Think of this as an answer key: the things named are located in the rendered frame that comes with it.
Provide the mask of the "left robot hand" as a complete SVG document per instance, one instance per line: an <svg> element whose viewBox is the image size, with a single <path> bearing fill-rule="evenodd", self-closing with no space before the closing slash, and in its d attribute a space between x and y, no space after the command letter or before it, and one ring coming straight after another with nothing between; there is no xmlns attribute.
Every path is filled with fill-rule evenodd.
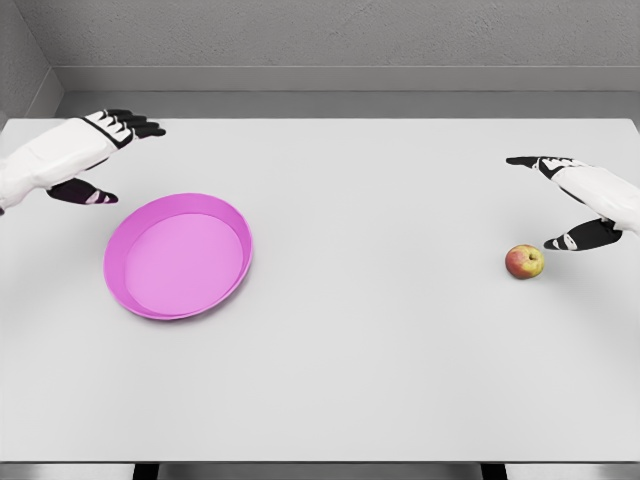
<svg viewBox="0 0 640 480"><path fill-rule="evenodd" d="M159 123L125 109L107 109L66 120L26 145L26 164L36 188L63 202L115 204L118 197L80 179L135 140L161 137Z"/></svg>

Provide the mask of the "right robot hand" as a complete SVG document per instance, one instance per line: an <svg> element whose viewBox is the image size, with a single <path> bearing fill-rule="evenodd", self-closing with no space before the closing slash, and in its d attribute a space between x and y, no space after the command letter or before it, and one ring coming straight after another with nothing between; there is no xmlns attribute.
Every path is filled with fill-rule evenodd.
<svg viewBox="0 0 640 480"><path fill-rule="evenodd" d="M609 170L579 160L553 156L509 157L506 163L540 172L565 194L598 217L547 240L544 248L586 251L611 245L625 232L640 238L640 187Z"/></svg>

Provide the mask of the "red yellow apple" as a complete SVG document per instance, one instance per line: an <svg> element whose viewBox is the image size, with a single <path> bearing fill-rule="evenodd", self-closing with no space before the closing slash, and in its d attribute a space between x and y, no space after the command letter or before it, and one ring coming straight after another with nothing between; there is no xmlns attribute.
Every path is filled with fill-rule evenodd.
<svg viewBox="0 0 640 480"><path fill-rule="evenodd" d="M543 253L532 245L516 245L505 256L505 267L516 279L532 279L543 271L544 266Z"/></svg>

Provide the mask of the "pink round plate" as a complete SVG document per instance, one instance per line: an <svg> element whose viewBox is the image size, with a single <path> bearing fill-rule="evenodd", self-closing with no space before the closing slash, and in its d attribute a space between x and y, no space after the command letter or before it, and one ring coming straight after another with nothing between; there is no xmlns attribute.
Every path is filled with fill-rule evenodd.
<svg viewBox="0 0 640 480"><path fill-rule="evenodd" d="M226 300L253 257L245 217L228 202L201 193L153 200L111 235L103 276L126 310L154 320L198 315Z"/></svg>

